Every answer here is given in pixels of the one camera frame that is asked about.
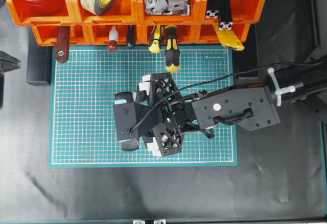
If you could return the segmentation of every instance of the orange storage bin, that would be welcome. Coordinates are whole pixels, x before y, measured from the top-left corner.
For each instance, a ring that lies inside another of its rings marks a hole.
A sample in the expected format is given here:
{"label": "orange storage bin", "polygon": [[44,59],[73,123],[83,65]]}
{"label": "orange storage bin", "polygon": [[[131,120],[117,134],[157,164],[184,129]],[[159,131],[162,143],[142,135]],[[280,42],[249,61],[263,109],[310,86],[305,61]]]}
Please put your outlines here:
{"label": "orange storage bin", "polygon": [[[149,37],[153,30],[153,26],[142,26],[143,32],[143,44],[149,44]],[[163,44],[166,44],[167,37],[166,32]],[[177,25],[177,41],[179,44],[192,44],[198,41],[199,38],[199,26],[197,25]]]}
{"label": "orange storage bin", "polygon": [[[212,18],[205,18],[207,0],[202,0],[200,23],[212,23]],[[265,0],[230,0],[234,23],[257,23],[260,20]]]}
{"label": "orange storage bin", "polygon": [[[34,26],[32,27],[36,42],[41,46],[53,46],[57,44],[59,26]],[[90,45],[87,27],[71,26],[71,45]]]}
{"label": "orange storage bin", "polygon": [[136,0],[115,0],[111,8],[101,16],[85,10],[80,0],[72,0],[72,2],[78,24],[136,24]]}
{"label": "orange storage bin", "polygon": [[160,15],[149,16],[146,14],[145,4],[143,0],[137,0],[137,23],[141,25],[154,24],[178,24],[192,25],[199,21],[199,13],[201,8],[201,0],[190,0],[190,15]]}
{"label": "orange storage bin", "polygon": [[[204,24],[200,26],[199,44],[220,43],[212,24]],[[235,24],[233,31],[241,42],[245,42],[249,33],[250,24]]]}
{"label": "orange storage bin", "polygon": [[65,5],[60,12],[54,15],[42,14],[33,10],[33,8],[24,0],[7,0],[8,8],[15,23],[19,26],[35,25],[70,25],[74,24],[75,15],[71,0],[65,0]]}
{"label": "orange storage bin", "polygon": [[[108,45],[109,32],[112,25],[95,25],[83,26],[87,28],[89,40],[91,45]],[[126,36],[128,25],[116,25],[118,30],[118,44],[126,44]],[[142,31],[139,26],[136,26],[136,44],[142,44]]]}

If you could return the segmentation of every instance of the yellow utility knife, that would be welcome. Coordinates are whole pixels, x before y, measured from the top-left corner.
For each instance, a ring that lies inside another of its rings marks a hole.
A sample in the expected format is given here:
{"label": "yellow utility knife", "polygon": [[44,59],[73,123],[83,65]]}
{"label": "yellow utility knife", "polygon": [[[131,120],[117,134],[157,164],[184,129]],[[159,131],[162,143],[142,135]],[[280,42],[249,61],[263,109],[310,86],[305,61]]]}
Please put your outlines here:
{"label": "yellow utility knife", "polygon": [[217,37],[223,47],[229,47],[236,51],[244,50],[244,45],[240,42],[233,30],[219,30],[218,23],[213,24]]}

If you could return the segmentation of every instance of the hanging tool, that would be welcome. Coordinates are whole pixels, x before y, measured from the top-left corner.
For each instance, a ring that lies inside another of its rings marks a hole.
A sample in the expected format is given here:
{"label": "hanging tool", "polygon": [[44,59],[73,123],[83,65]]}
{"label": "hanging tool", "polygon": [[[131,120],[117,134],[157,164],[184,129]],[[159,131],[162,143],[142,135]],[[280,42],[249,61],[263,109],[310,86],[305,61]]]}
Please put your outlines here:
{"label": "hanging tool", "polygon": [[112,26],[109,32],[108,50],[115,53],[118,49],[118,31],[116,26]]}
{"label": "hanging tool", "polygon": [[3,105],[4,99],[4,72],[9,72],[20,68],[20,61],[9,56],[7,53],[0,51],[0,108]]}
{"label": "hanging tool", "polygon": [[240,42],[234,31],[233,17],[231,14],[230,0],[208,0],[207,17],[220,17],[220,23],[213,23],[217,37],[224,47],[230,47],[235,51],[244,50],[244,45]]}
{"label": "hanging tool", "polygon": [[128,26],[127,36],[126,36],[126,46],[129,49],[133,49],[136,43],[135,35],[135,25]]}
{"label": "hanging tool", "polygon": [[217,37],[221,45],[225,48],[230,47],[235,51],[244,50],[244,45],[240,42],[233,30],[220,29],[217,22],[213,24]]}
{"label": "hanging tool", "polygon": [[55,58],[59,63],[65,63],[69,58],[69,40],[71,38],[71,27],[61,26],[57,38],[57,49]]}
{"label": "hanging tool", "polygon": [[167,46],[165,50],[166,70],[169,72],[179,71],[180,51],[177,45],[177,26],[166,26]]}
{"label": "hanging tool", "polygon": [[159,53],[164,40],[164,27],[155,25],[149,39],[149,51],[152,53]]}

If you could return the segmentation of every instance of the cutting mat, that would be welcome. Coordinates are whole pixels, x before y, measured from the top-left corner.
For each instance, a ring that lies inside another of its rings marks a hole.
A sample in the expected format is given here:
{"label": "cutting mat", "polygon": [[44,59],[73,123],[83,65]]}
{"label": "cutting mat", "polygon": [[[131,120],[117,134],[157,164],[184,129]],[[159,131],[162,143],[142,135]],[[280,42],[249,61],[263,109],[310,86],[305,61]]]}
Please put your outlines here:
{"label": "cutting mat", "polygon": [[[211,80],[232,72],[231,52],[221,46],[180,46],[181,70],[173,74],[178,87]],[[153,157],[143,142],[134,152],[121,151],[113,116],[114,95],[136,91],[142,76],[166,72],[162,51],[147,47],[72,46],[69,60],[53,58],[50,167],[129,167],[236,165],[235,128],[218,126],[215,138],[200,133],[185,136],[181,154]],[[208,92],[232,84],[231,79],[184,91]]]}

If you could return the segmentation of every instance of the black cable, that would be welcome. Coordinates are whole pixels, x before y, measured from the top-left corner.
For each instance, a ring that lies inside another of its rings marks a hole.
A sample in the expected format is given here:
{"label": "black cable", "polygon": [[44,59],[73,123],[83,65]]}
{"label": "black cable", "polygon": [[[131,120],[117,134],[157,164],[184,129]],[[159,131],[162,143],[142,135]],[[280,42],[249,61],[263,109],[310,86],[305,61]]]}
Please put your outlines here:
{"label": "black cable", "polygon": [[132,131],[136,130],[144,122],[144,120],[150,115],[150,113],[156,107],[159,106],[160,103],[162,103],[163,101],[167,100],[171,96],[173,96],[173,95],[175,95],[175,94],[177,94],[177,93],[179,93],[179,92],[181,92],[183,90],[190,89],[192,87],[199,86],[199,85],[207,85],[207,84],[210,84],[210,83],[214,83],[214,82],[217,82],[217,81],[220,81],[220,80],[227,79],[229,77],[233,77],[233,76],[238,76],[238,75],[241,75],[241,74],[246,74],[246,73],[251,73],[251,72],[259,71],[261,69],[265,69],[265,68],[269,68],[269,67],[285,66],[285,65],[289,65],[289,66],[306,66],[306,67],[309,66],[310,67],[310,66],[317,66],[317,65],[320,65],[322,63],[323,63],[322,61],[321,62],[317,62],[317,63],[313,63],[313,64],[310,64],[310,63],[297,63],[297,62],[279,62],[279,63],[269,64],[269,65],[264,65],[264,66],[257,67],[257,68],[254,68],[254,69],[251,69],[251,70],[247,70],[247,71],[231,73],[231,74],[228,74],[226,76],[216,78],[214,80],[204,81],[204,82],[201,82],[201,83],[197,83],[197,84],[185,86],[183,88],[180,88],[180,89],[174,91],[173,93],[169,94],[168,96],[164,97],[163,99],[159,100],[155,105],[153,105],[152,108],[150,108],[150,110],[144,115],[144,117],[130,131],[132,132]]}

